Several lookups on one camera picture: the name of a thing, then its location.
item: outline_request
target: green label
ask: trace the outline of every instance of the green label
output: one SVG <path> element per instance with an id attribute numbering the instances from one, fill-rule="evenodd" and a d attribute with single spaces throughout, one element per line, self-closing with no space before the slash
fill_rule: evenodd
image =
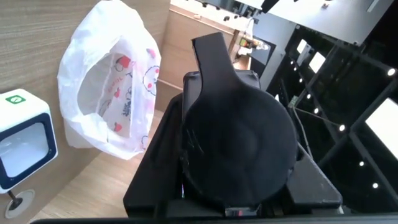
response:
<path id="1" fill-rule="evenodd" d="M 15 95 L 15 96 L 10 96 L 8 98 L 6 98 L 6 100 L 12 104 L 18 104 L 18 103 L 22 103 L 23 101 L 26 101 L 25 98 L 19 96 L 19 95 Z"/>

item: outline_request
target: plastic bag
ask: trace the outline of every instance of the plastic bag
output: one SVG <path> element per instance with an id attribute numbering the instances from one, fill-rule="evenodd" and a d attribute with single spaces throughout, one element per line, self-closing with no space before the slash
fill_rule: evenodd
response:
<path id="1" fill-rule="evenodd" d="M 73 33 L 58 90 L 70 146 L 122 159 L 146 148 L 160 53 L 137 11 L 100 1 Z"/>

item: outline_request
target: wooden floor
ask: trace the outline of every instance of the wooden floor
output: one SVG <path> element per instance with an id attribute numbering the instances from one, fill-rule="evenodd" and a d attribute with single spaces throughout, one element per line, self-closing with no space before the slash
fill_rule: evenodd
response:
<path id="1" fill-rule="evenodd" d="M 160 111 L 155 112 L 150 139 L 162 115 Z M 139 154 L 124 161 L 101 153 L 31 221 L 41 218 L 126 217 L 123 197 L 142 157 L 143 154 Z"/>

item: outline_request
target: round floor mount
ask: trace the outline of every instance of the round floor mount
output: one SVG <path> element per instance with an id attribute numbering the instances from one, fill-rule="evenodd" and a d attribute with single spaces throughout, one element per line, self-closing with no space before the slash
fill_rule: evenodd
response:
<path id="1" fill-rule="evenodd" d="M 18 201 L 17 203 L 13 201 L 10 201 L 8 203 L 5 217 L 10 219 L 19 216 L 32 204 L 34 197 L 35 197 L 35 191 L 32 189 L 25 190 L 16 195 Z"/>

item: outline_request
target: black stand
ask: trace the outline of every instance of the black stand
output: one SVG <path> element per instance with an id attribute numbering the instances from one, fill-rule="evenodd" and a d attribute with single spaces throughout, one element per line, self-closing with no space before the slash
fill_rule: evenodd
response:
<path id="1" fill-rule="evenodd" d="M 24 201 L 24 199 L 22 199 L 22 198 L 15 197 L 15 195 L 14 195 L 14 193 L 12 191 L 8 191 L 7 194 L 12 199 L 12 204 L 10 206 L 10 211 L 15 210 Z"/>

